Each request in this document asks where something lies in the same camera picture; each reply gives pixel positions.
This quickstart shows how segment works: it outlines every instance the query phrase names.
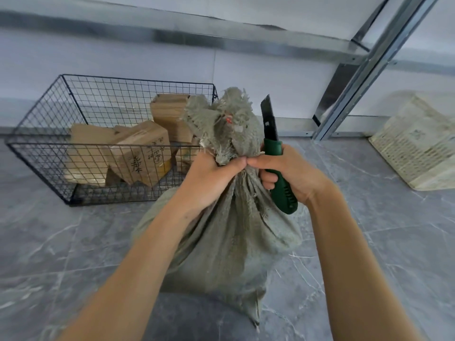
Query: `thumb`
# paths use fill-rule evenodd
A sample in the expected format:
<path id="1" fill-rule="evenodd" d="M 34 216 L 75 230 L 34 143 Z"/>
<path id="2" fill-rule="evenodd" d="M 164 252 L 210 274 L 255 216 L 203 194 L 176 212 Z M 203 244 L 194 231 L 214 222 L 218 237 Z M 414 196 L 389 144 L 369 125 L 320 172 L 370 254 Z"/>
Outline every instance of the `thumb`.
<path id="1" fill-rule="evenodd" d="M 240 171 L 242 171 L 246 166 L 247 166 L 246 157 L 235 158 L 235 159 L 232 159 L 226 165 L 219 167 L 217 170 L 217 174 L 220 177 L 226 178 L 226 180 L 229 183 L 229 181 L 232 179 L 232 177 L 234 177 L 236 174 L 238 174 Z"/>
<path id="2" fill-rule="evenodd" d="M 247 163 L 257 169 L 272 169 L 282 171 L 283 161 L 281 155 L 261 154 L 247 159 Z"/>

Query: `gray marble floor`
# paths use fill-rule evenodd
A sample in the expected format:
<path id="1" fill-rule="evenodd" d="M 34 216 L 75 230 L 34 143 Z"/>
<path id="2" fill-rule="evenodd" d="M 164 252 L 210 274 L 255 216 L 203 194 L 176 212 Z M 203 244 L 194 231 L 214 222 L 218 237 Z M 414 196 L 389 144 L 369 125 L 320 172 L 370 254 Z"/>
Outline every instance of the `gray marble floor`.
<path id="1" fill-rule="evenodd" d="M 455 340 L 455 190 L 412 191 L 364 139 L 286 139 L 342 189 L 423 335 Z M 0 338 L 54 340 L 116 269 L 150 203 L 67 207 L 0 145 Z M 271 272 L 260 332 L 205 297 L 161 294 L 145 340 L 331 340 L 304 207 L 303 244 Z"/>

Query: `person's left hand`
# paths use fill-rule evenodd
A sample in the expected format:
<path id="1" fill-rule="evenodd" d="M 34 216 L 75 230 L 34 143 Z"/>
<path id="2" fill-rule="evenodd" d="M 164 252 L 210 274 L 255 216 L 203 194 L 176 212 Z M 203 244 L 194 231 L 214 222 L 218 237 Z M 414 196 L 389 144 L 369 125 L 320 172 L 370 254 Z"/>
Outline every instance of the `person's left hand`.
<path id="1" fill-rule="evenodd" d="M 212 154 L 201 151 L 173 199 L 195 218 L 221 195 L 231 179 L 246 166 L 246 157 L 233 159 L 225 166 L 217 166 Z"/>

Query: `hand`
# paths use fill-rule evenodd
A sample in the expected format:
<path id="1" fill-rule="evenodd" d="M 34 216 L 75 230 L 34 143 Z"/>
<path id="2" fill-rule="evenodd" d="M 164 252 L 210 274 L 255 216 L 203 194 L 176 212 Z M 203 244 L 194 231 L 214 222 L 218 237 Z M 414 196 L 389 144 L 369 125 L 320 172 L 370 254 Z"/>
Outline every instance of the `hand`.
<path id="1" fill-rule="evenodd" d="M 231 160 L 218 166 L 215 158 L 201 151 L 192 163 L 185 180 L 174 195 L 179 208 L 184 208 L 192 218 L 210 206 L 224 191 L 232 178 L 247 166 L 246 157 Z"/>
<path id="2" fill-rule="evenodd" d="M 283 144 L 282 149 L 282 155 L 259 155 L 247 159 L 248 165 L 261 169 L 259 176 L 265 189 L 273 189 L 278 177 L 264 169 L 280 171 L 291 185 L 297 200 L 305 205 L 313 194 L 333 184 L 320 170 L 304 160 L 292 146 Z"/>

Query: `wire mesh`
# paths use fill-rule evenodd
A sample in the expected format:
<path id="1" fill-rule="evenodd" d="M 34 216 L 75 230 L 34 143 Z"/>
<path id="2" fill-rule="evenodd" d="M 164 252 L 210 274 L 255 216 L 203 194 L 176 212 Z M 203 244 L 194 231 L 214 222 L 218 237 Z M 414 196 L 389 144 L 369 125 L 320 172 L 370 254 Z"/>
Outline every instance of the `wire mesh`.
<path id="1" fill-rule="evenodd" d="M 159 93 L 218 99 L 213 84 L 60 75 L 5 142 L 71 206 L 154 201 L 183 182 L 198 146 L 72 144 L 70 129 L 150 120 Z"/>

